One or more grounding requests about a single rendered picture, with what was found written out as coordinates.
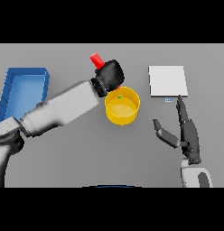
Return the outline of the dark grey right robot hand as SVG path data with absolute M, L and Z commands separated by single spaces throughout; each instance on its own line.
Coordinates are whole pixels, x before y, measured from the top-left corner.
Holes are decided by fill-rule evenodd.
M 181 95 L 177 98 L 176 109 L 181 128 L 181 138 L 178 139 L 174 134 L 163 129 L 159 121 L 154 119 L 156 136 L 174 149 L 181 147 L 182 154 L 189 160 L 189 164 L 200 164 L 200 144 L 197 128 L 188 117 L 187 109 Z

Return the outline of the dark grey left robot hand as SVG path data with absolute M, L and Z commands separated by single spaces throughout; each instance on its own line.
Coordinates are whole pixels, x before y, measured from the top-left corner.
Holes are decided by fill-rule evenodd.
M 116 60 L 110 60 L 95 70 L 96 77 L 90 80 L 99 97 L 105 97 L 108 92 L 117 89 L 125 80 L 124 72 Z

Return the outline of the yellow bowl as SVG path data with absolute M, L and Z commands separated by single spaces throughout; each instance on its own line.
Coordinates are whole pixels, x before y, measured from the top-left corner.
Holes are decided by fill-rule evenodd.
M 120 87 L 107 94 L 105 113 L 107 119 L 115 125 L 129 125 L 137 117 L 141 105 L 140 97 L 129 87 Z

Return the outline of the pale square measuring scale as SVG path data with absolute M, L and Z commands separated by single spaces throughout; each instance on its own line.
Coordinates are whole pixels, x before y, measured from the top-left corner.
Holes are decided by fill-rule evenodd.
M 188 96 L 183 66 L 149 66 L 148 75 L 151 97 Z

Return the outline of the blue tray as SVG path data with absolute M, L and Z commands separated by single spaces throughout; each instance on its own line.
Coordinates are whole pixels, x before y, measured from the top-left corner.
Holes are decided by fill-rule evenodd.
M 0 122 L 23 115 L 46 99 L 50 75 L 46 68 L 8 68 L 0 98 Z

